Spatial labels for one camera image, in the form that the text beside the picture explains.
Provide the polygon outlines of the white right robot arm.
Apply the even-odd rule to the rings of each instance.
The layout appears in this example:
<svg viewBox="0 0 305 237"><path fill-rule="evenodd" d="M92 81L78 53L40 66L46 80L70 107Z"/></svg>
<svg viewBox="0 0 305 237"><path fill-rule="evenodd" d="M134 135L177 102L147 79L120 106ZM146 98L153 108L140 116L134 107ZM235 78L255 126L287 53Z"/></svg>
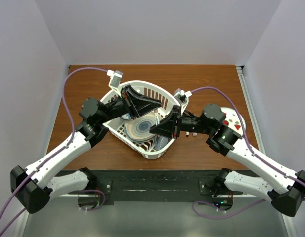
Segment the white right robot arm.
<svg viewBox="0 0 305 237"><path fill-rule="evenodd" d="M225 120L226 113L217 104L207 104L200 116L183 113L180 106L173 106L150 132L170 139L178 138L182 131L206 134L206 143L214 152L242 163L256 174L246 176L223 168L212 182L215 193L247 193L294 217L305 201L305 171L296 172L273 161L251 146L244 135L227 126Z"/></svg>

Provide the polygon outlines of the white red pen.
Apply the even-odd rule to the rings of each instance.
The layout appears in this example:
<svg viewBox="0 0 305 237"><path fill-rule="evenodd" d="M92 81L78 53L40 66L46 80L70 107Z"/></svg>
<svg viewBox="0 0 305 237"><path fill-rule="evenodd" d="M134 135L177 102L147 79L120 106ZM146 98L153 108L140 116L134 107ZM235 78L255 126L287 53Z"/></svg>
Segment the white red pen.
<svg viewBox="0 0 305 237"><path fill-rule="evenodd" d="M159 125L160 124L160 115L158 113L158 118L155 118L155 125Z"/></svg>

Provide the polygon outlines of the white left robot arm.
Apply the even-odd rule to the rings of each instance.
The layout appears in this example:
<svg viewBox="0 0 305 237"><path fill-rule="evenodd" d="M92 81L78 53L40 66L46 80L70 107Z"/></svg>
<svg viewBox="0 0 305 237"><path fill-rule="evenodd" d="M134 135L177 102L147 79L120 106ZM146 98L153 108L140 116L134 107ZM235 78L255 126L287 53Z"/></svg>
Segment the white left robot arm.
<svg viewBox="0 0 305 237"><path fill-rule="evenodd" d="M52 197L66 192L82 190L86 194L93 193L99 181L87 168L60 177L60 180L65 182L60 187L51 184L51 180L68 163L93 148L105 137L109 130L104 126L106 122L125 114L136 119L161 105L160 100L140 94L130 85L123 87L121 94L106 104L94 97L86 99L79 113L82 122L74 128L67 140L26 168L17 166L11 170L12 193L30 214L44 208Z"/></svg>

